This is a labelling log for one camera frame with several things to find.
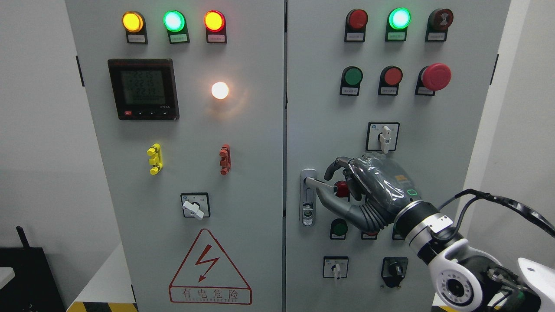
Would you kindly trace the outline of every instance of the red warning triangle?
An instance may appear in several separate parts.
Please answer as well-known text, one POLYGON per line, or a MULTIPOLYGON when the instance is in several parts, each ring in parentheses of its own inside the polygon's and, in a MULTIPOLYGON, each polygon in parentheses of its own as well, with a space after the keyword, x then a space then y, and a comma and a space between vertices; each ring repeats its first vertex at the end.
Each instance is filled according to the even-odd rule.
POLYGON ((168 287, 173 303, 251 304, 253 291, 209 229, 200 230, 168 287))

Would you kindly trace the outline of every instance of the digital power meter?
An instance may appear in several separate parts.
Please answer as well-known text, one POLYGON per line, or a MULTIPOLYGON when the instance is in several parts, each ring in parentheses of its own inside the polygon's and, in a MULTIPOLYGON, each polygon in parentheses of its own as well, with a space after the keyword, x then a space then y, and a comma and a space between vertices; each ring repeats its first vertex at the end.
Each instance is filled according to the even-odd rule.
POLYGON ((120 120, 179 119, 170 58, 109 59, 108 69, 120 120))

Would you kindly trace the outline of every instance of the lightning bolt symbol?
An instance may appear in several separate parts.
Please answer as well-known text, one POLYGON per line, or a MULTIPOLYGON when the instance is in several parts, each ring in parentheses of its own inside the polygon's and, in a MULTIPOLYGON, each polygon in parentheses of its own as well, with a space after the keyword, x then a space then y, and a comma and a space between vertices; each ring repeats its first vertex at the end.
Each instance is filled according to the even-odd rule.
POLYGON ((218 260, 220 260, 220 257, 217 257, 217 258, 214 258, 214 259, 209 259, 209 260, 204 260, 203 261, 204 256, 206 256, 206 254, 210 251, 210 248, 212 248, 212 245, 206 245, 206 247, 204 248, 203 253, 200 254, 199 259, 195 263, 195 265, 199 265, 199 264, 203 264, 203 263, 207 263, 207 262, 212 262, 212 264, 210 264, 210 266, 208 267, 208 270, 206 270, 206 272, 204 272, 203 275, 199 276, 199 283, 206 278, 206 274, 208 273, 208 271, 210 271, 210 269, 214 266, 214 264, 216 264, 216 262, 218 262, 218 260))

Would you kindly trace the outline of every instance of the yellow and black hazard stripe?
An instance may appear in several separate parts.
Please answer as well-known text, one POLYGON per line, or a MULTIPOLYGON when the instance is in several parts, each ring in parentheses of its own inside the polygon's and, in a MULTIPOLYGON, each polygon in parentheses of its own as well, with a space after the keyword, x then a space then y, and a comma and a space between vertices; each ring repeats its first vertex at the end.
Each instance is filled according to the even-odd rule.
POLYGON ((136 303, 74 302, 67 312, 138 312, 136 303))
POLYGON ((434 305, 432 306, 432 310, 431 312, 457 312, 457 310, 453 310, 452 308, 448 307, 448 306, 443 306, 443 305, 434 305))

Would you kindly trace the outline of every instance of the green indicator light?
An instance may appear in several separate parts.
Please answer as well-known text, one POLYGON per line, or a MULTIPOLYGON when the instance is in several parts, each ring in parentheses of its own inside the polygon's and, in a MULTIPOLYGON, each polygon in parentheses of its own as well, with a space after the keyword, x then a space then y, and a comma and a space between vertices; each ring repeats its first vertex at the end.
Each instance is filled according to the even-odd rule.
POLYGON ((389 25, 393 29, 405 29, 411 23, 411 12, 407 8, 396 8, 389 13, 389 25))
POLYGON ((167 11, 164 14, 164 25, 171 32, 180 32, 185 27, 185 18, 178 11, 167 11))
POLYGON ((351 68, 345 73, 345 82, 350 85, 359 84, 362 80, 362 72, 358 68, 351 68))

